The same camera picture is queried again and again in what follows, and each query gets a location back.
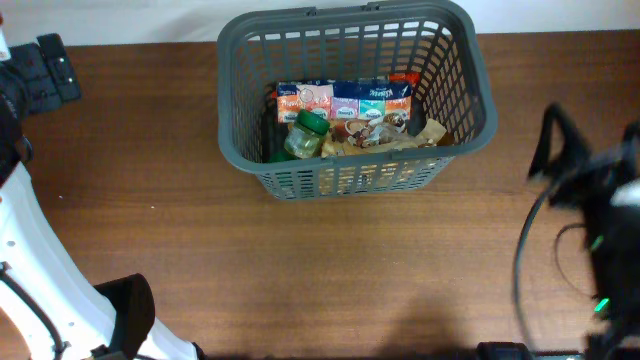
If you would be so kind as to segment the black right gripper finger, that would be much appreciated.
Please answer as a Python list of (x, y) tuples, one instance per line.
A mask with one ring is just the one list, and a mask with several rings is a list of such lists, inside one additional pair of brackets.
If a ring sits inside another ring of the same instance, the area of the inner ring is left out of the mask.
[(622, 138), (622, 150), (624, 155), (634, 155), (639, 143), (640, 121), (628, 124)]
[(559, 103), (544, 111), (539, 140), (528, 178), (558, 179), (573, 171), (591, 156), (591, 148), (575, 122)]

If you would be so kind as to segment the orange noodle packet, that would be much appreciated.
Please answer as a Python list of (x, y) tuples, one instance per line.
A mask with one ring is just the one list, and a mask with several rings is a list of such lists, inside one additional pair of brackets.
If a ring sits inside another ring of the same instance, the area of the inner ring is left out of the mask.
[(420, 82), (421, 74), (418, 72), (394, 73), (387, 76), (390, 82), (408, 82), (411, 86), (415, 86)]

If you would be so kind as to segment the beige snack pouch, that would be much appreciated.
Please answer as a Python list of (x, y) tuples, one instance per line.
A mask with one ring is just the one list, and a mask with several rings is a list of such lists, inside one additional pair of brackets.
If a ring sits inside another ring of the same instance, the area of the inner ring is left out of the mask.
[(450, 146), (453, 135), (434, 119), (428, 119), (417, 135), (408, 133), (409, 121), (399, 113), (373, 120), (333, 119), (327, 137), (333, 142), (370, 152)]

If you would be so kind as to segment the blue carton box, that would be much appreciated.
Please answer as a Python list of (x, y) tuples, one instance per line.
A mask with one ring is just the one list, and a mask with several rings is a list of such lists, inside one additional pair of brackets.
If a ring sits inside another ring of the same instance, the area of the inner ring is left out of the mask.
[(408, 119), (413, 87), (386, 78), (279, 82), (272, 97), (279, 123), (292, 123), (301, 110), (326, 120), (373, 120), (390, 113)]

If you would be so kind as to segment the beige red coffee pouch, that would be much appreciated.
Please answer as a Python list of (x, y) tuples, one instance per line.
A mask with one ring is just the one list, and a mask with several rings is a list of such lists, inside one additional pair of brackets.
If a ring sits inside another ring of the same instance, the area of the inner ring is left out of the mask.
[(390, 151), (428, 147), (431, 139), (398, 132), (389, 123), (370, 125), (364, 120), (330, 122), (320, 156), (341, 157), (380, 154)]

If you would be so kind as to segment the green lid jar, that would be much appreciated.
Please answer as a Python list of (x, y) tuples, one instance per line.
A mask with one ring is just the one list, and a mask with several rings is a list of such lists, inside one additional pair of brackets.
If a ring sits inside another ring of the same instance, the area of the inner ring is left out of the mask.
[(297, 157), (292, 155), (286, 150), (279, 150), (269, 158), (270, 163), (281, 163), (281, 162), (287, 162), (292, 160), (297, 160)]
[(284, 149), (299, 159), (317, 157), (330, 129), (328, 120), (301, 110), (284, 141)]

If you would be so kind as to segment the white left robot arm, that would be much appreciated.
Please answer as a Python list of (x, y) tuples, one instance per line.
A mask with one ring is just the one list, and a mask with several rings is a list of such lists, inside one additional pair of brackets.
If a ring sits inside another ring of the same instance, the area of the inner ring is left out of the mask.
[(59, 34), (1, 46), (1, 309), (33, 359), (202, 359), (156, 317), (143, 275), (91, 284), (39, 205), (23, 122), (80, 97)]

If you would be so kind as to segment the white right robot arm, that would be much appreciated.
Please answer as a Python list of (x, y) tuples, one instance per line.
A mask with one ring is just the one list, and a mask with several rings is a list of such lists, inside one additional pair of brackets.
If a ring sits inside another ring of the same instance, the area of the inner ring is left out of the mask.
[(625, 127), (619, 145), (592, 152), (574, 121), (558, 103), (544, 112), (529, 178), (546, 178), (522, 226), (512, 262), (512, 302), (523, 336), (520, 343), (481, 342), (477, 359), (543, 359), (535, 350), (521, 303), (520, 268), (525, 244), (542, 205), (577, 209), (584, 248), (594, 276), (594, 315), (606, 322), (586, 338), (581, 359), (636, 359), (623, 343), (639, 335), (639, 124)]

